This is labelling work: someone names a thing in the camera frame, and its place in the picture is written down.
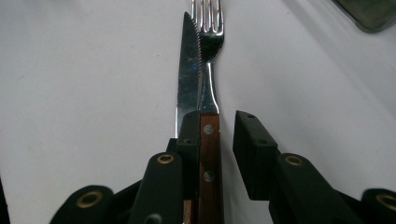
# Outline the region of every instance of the knife blade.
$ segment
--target knife blade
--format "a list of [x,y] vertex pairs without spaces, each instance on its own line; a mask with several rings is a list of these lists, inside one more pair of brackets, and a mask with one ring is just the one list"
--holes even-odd
[[178,68],[176,137],[183,117],[198,109],[198,86],[201,71],[201,49],[195,22],[188,12],[184,13]]

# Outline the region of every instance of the black plastic part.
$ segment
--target black plastic part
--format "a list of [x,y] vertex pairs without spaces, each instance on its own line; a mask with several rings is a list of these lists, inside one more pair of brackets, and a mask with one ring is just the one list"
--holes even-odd
[[113,217],[108,213],[112,197],[111,189],[103,186],[88,186],[79,189],[66,200],[53,217],[51,224],[114,223]]
[[361,203],[369,209],[372,223],[396,223],[396,193],[387,189],[368,189]]
[[274,224],[298,223],[281,187],[277,183],[274,183],[268,208]]
[[199,111],[183,118],[177,139],[177,154],[183,160],[184,199],[197,199],[199,188],[200,124]]
[[233,154],[250,200],[269,200],[279,151],[271,134],[249,113],[236,111]]
[[166,151],[177,153],[177,139],[176,138],[169,139],[168,146],[166,147]]
[[276,163],[276,180],[298,223],[362,223],[309,160],[285,153]]
[[128,221],[140,183],[141,181],[138,181],[114,195],[108,212],[110,216],[117,220],[117,222],[113,223],[121,224]]
[[396,20],[396,0],[333,0],[363,32],[375,33]]
[[182,223],[182,185],[182,160],[176,153],[164,152],[151,157],[128,223]]
[[9,214],[7,209],[6,197],[3,191],[3,184],[0,179],[0,223],[9,224]]

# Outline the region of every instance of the white background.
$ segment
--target white background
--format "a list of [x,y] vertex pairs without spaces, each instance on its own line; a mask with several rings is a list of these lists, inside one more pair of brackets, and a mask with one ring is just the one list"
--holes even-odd
[[[226,223],[271,223],[232,153],[256,115],[359,199],[396,190],[396,26],[369,35],[331,1],[223,0],[215,72]],[[49,223],[75,190],[139,180],[175,132],[189,1],[0,1],[0,172],[11,222]]]

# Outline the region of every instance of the fork tines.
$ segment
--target fork tines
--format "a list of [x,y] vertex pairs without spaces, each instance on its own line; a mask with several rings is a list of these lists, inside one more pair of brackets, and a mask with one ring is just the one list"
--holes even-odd
[[201,32],[222,32],[223,16],[221,0],[191,0],[191,4],[191,17],[194,19],[197,26],[201,29]]

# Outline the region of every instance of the knife handle rivet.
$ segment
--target knife handle rivet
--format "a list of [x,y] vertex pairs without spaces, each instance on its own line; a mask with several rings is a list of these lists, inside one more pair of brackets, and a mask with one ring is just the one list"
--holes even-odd
[[206,124],[204,127],[204,133],[206,134],[212,134],[215,131],[212,125]]
[[213,182],[213,180],[215,179],[215,173],[213,173],[212,171],[207,171],[204,173],[204,180],[206,182]]

